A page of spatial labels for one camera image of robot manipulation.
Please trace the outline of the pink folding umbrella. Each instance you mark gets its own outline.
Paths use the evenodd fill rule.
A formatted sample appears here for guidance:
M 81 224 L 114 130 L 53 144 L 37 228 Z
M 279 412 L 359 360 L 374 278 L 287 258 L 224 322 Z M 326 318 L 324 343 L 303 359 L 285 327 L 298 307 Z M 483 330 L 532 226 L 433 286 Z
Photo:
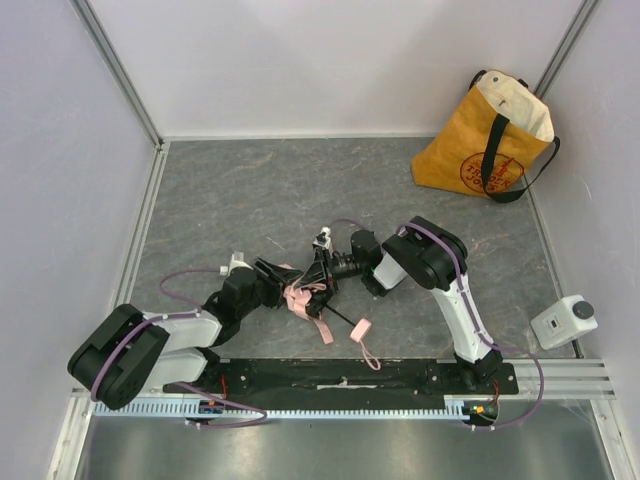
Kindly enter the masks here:
M 302 274 L 295 273 L 293 267 L 287 263 L 280 264 L 280 267 L 283 267 L 286 273 L 294 274 L 294 281 L 283 290 L 283 298 L 286 301 L 288 310 L 297 317 L 314 324 L 325 345 L 332 344 L 334 338 L 327 323 L 323 320 L 322 314 L 310 314 L 307 312 L 307 308 L 311 305 L 312 295 L 314 293 L 327 293 L 328 288 L 320 283 L 312 283 L 310 287 L 299 287 L 298 283 Z M 352 327 L 349 338 L 360 346 L 364 362 L 371 370 L 380 371 L 382 368 L 380 360 L 369 352 L 364 343 L 365 337 L 371 330 L 372 323 L 366 318 L 361 318 L 358 322 L 355 322 L 329 305 L 326 305 L 325 308 Z

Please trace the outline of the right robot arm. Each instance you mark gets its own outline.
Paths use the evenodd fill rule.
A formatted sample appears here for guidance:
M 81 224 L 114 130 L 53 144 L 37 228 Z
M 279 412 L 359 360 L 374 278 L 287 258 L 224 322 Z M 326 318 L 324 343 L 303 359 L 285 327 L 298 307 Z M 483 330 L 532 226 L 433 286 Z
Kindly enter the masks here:
M 502 354 L 481 321 L 467 275 L 468 251 L 454 234 L 416 216 L 384 242 L 367 229 L 350 238 L 351 252 L 334 249 L 331 228 L 313 242 L 314 259 L 283 288 L 290 311 L 316 324 L 323 341 L 333 341 L 322 312 L 338 292 L 338 281 L 358 276 L 366 289 L 382 297 L 405 279 L 430 291 L 453 340 L 454 358 L 464 381 L 483 384 L 503 362 Z

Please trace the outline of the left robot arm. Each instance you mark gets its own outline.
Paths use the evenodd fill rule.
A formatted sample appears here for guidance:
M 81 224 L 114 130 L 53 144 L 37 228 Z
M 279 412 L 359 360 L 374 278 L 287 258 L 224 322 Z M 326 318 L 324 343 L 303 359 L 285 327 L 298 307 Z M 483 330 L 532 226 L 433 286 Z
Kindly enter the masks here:
M 287 264 L 258 259 L 250 265 L 234 255 L 226 266 L 189 269 L 224 277 L 204 303 L 165 289 L 189 304 L 188 311 L 151 313 L 118 305 L 71 355 L 67 372 L 94 402 L 118 410 L 142 391 L 175 382 L 195 382 L 218 357 L 209 348 L 236 335 L 242 320 L 264 306 L 284 303 L 285 289 L 303 273 Z

